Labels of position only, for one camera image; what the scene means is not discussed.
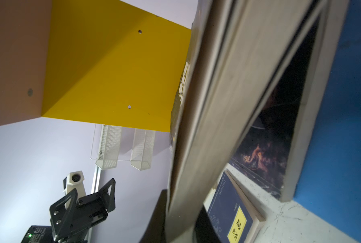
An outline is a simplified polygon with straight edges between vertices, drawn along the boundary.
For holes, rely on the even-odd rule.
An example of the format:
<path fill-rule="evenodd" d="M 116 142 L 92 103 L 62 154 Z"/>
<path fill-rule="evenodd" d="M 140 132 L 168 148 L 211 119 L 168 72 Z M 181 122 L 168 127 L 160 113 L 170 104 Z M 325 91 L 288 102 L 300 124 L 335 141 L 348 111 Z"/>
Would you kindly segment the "dark portrait cover book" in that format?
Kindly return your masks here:
<path fill-rule="evenodd" d="M 229 164 L 280 199 L 294 127 L 317 36 L 316 21 Z"/>

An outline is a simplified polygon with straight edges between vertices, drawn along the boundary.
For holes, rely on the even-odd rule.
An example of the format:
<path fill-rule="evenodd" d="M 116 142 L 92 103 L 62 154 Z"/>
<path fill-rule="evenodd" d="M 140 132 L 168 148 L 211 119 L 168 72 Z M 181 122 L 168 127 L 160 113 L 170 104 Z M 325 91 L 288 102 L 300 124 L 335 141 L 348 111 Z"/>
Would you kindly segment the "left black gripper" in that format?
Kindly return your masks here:
<path fill-rule="evenodd" d="M 97 193 L 77 198 L 77 189 L 52 204 L 50 226 L 33 225 L 24 235 L 23 243 L 86 243 L 90 228 L 106 220 L 115 210 L 115 186 L 112 178 Z"/>

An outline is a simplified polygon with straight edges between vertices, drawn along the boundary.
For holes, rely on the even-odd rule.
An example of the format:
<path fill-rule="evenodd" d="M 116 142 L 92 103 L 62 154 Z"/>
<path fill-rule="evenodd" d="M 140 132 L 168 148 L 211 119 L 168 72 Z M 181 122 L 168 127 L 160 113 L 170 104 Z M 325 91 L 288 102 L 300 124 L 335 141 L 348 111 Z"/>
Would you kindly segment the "navy book yellow label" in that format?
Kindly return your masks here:
<path fill-rule="evenodd" d="M 222 174 L 207 214 L 222 243 L 253 243 L 265 224 L 228 170 Z"/>

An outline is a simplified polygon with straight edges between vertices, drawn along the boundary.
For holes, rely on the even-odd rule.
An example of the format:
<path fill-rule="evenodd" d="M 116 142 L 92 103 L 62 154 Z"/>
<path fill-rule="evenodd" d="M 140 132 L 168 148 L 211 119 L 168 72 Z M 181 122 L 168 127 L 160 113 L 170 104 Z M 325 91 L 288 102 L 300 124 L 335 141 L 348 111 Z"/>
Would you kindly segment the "black wolf cover book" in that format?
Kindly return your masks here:
<path fill-rule="evenodd" d="M 171 112 L 165 236 L 193 241 L 203 201 L 313 26 L 280 201 L 293 199 L 348 1 L 198 1 Z"/>

